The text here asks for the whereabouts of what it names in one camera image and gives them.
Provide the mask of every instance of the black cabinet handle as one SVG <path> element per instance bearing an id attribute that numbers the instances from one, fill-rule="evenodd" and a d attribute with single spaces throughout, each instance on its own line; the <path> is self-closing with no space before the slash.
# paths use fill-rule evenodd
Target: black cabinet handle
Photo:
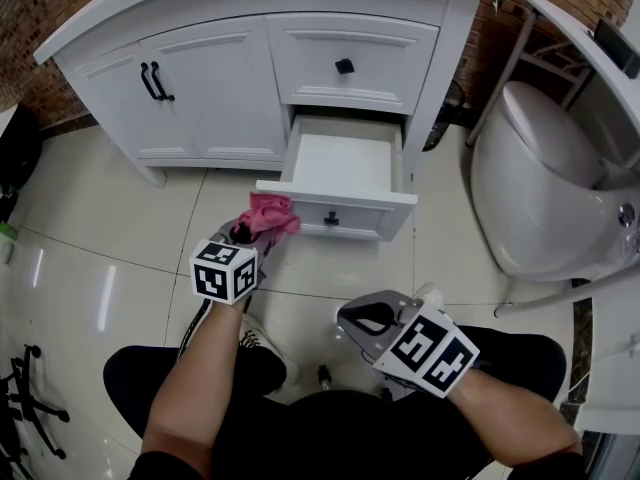
<path id="1" fill-rule="evenodd" d="M 157 100 L 158 97 L 153 92 L 153 89 L 151 88 L 151 84 L 149 83 L 149 80 L 147 80 L 147 76 L 146 76 L 147 75 L 147 71 L 149 71 L 149 66 L 147 65 L 146 62 L 143 62 L 142 64 L 140 64 L 140 67 L 142 67 L 142 72 L 140 73 L 140 78 L 142 78 L 142 81 L 144 82 L 144 86 L 147 88 L 147 91 L 149 91 L 149 95 L 154 100 Z"/>
<path id="2" fill-rule="evenodd" d="M 339 226 L 340 219 L 336 217 L 336 212 L 329 212 L 329 216 L 324 218 L 324 223 L 327 226 Z"/>
<path id="3" fill-rule="evenodd" d="M 164 92 L 164 87 L 162 87 L 160 80 L 158 80 L 158 77 L 156 76 L 156 73 L 158 72 L 159 69 L 160 69 L 160 66 L 158 66 L 158 63 L 156 61 L 153 61 L 151 63 L 151 78 L 153 78 L 153 81 L 156 83 L 156 87 L 158 88 L 158 92 L 160 93 L 160 98 L 158 99 L 160 101 L 164 101 L 164 100 L 174 101 L 176 98 L 173 95 L 167 96 L 167 93 Z"/>
<path id="4" fill-rule="evenodd" d="M 342 59 L 336 62 L 336 69 L 341 75 L 354 73 L 356 70 L 356 68 L 353 67 L 353 62 L 351 62 L 349 59 Z"/>

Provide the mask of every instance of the drawer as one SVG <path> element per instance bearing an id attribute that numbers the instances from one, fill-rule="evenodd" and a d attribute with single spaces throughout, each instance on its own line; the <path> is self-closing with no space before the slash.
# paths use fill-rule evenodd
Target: drawer
<path id="1" fill-rule="evenodd" d="M 256 188 L 290 197 L 302 232 L 392 240 L 418 202 L 402 180 L 400 126 L 298 116 L 280 181 Z"/>
<path id="2" fill-rule="evenodd" d="M 413 114 L 438 28 L 358 14 L 267 16 L 283 103 Z"/>

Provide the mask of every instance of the forearm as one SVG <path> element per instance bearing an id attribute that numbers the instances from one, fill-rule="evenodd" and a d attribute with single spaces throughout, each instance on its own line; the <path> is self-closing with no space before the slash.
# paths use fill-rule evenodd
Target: forearm
<path id="1" fill-rule="evenodd" d="M 143 453 L 172 453 L 208 475 L 231 397 L 241 320 L 240 307 L 214 303 L 153 401 Z"/>
<path id="2" fill-rule="evenodd" d="M 506 466 L 560 451 L 582 453 L 580 438 L 553 404 L 535 393 L 469 370 L 449 393 L 493 457 Z"/>

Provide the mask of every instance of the pink cloth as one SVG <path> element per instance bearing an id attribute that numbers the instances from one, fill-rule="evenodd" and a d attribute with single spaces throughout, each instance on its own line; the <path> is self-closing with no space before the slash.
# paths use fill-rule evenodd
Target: pink cloth
<path id="1" fill-rule="evenodd" d="M 244 223 L 251 231 L 252 238 L 255 238 L 261 231 L 276 229 L 275 243 L 285 232 L 293 235 L 300 231 L 300 217 L 294 215 L 293 203 L 287 196 L 252 192 L 249 207 L 236 220 L 235 231 Z"/>

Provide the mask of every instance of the white toilet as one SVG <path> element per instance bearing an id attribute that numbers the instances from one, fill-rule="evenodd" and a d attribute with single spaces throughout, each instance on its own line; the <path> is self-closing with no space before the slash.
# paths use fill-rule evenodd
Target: white toilet
<path id="1" fill-rule="evenodd" d="M 602 159 L 550 98 L 509 82 L 475 146 L 471 190 L 510 275 L 596 279 L 640 258 L 640 177 Z"/>

